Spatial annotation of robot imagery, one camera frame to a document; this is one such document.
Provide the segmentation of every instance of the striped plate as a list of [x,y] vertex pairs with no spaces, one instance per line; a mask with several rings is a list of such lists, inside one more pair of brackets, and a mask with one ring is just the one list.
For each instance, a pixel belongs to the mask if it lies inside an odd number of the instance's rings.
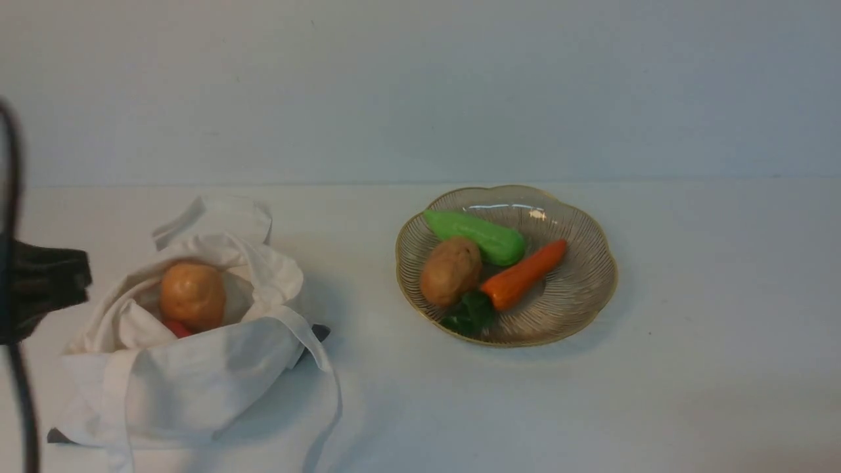
[[[593,217],[559,202],[539,189],[520,185],[464,188],[448,192],[429,204],[433,210],[469,212],[502,226],[517,229],[526,238],[526,255],[559,238],[569,242],[563,262],[514,309],[476,338],[466,338],[442,327],[443,310],[421,294],[421,271],[440,241],[415,215],[397,236],[397,282],[420,314],[454,337],[496,347],[543,345],[587,327],[605,307],[616,289],[616,261],[605,233]],[[485,266],[483,280],[500,271]]]

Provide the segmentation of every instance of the plastic food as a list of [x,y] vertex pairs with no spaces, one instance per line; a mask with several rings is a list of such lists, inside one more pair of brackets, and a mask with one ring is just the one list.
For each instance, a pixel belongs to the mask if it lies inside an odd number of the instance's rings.
[[425,210],[423,217],[441,240],[467,237],[476,242],[482,258],[488,263],[510,266],[520,261],[526,252],[526,241],[520,232],[465,212]]
[[480,290],[462,295],[461,301],[441,319],[441,325],[465,337],[479,335],[496,320],[494,304]]
[[516,306],[537,281],[557,266],[566,252],[566,240],[549,243],[517,265],[485,281],[482,292],[490,297],[497,311],[507,311]]
[[432,250],[420,274],[420,292],[436,306],[452,306],[462,294],[479,286],[481,271],[476,243],[454,236]]
[[221,326],[225,315],[222,274],[207,264],[173,265],[161,281],[161,314],[193,333]]
[[178,338],[189,337],[193,335],[187,328],[179,321],[173,321],[171,319],[164,319],[163,320],[164,327],[168,328],[173,335]]

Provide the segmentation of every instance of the carrot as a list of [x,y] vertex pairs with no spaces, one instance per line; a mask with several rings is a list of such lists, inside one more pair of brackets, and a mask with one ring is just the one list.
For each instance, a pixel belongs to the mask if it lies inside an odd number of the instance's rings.
[[516,306],[537,281],[552,271],[566,252],[566,240],[549,243],[530,257],[485,281],[481,290],[490,297],[497,311],[507,311]]

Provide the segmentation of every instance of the brown potato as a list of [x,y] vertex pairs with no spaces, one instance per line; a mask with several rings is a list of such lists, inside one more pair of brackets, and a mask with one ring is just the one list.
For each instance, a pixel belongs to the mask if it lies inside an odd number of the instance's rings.
[[420,275],[420,292],[436,306],[452,306],[479,285],[481,271],[482,255],[476,243],[454,236],[430,253]]
[[190,332],[213,330],[225,316],[225,284],[213,266],[173,264],[161,281],[161,314],[181,322]]

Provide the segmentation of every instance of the black object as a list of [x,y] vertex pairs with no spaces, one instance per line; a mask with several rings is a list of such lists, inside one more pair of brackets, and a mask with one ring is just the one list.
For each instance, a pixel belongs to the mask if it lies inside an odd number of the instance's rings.
[[32,334],[51,311],[87,300],[91,271],[87,254],[79,250],[33,247],[17,242],[22,193],[23,152],[14,113],[0,98],[0,119],[6,136],[7,172],[0,233],[0,344],[5,345],[18,392],[24,434],[24,471],[38,473],[38,422],[20,342]]
[[0,344],[23,341],[50,312],[87,302],[91,284],[87,253],[13,242],[12,292],[8,301],[12,330],[0,331]]

